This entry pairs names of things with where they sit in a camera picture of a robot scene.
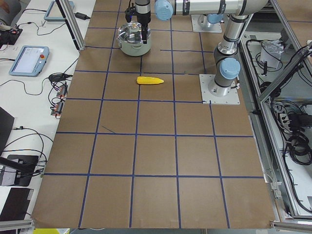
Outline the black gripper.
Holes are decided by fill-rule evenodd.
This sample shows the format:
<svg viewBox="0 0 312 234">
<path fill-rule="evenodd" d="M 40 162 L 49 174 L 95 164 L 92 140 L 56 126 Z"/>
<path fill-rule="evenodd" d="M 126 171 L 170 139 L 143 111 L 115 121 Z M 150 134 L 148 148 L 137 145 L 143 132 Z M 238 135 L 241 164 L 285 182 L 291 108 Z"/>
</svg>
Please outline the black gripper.
<svg viewBox="0 0 312 234">
<path fill-rule="evenodd" d="M 137 21 L 142 24 L 142 41 L 147 44 L 148 23 L 151 21 L 150 0 L 135 0 Z"/>
</svg>

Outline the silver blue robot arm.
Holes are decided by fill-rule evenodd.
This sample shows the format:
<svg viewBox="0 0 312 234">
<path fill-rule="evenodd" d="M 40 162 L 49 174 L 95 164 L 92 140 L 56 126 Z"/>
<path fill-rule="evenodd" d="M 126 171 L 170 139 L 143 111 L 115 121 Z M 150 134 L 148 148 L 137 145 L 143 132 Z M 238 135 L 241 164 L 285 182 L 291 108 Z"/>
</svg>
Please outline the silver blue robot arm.
<svg viewBox="0 0 312 234">
<path fill-rule="evenodd" d="M 229 57 L 237 52 L 237 44 L 249 18 L 266 4 L 266 0 L 156 0 L 154 11 L 162 21 L 174 15 L 229 14 L 223 39 L 215 49 L 214 57 L 217 58 Z"/>
</svg>

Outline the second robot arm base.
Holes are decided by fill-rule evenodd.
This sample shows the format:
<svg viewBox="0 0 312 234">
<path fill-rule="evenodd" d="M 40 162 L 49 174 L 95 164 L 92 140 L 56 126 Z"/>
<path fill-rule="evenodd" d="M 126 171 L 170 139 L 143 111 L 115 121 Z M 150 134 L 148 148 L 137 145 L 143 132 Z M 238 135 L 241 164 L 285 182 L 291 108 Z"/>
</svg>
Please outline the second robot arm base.
<svg viewBox="0 0 312 234">
<path fill-rule="evenodd" d="M 223 18 L 223 14 L 205 14 L 199 16 L 197 23 L 203 28 L 210 28 L 220 23 Z"/>
</svg>

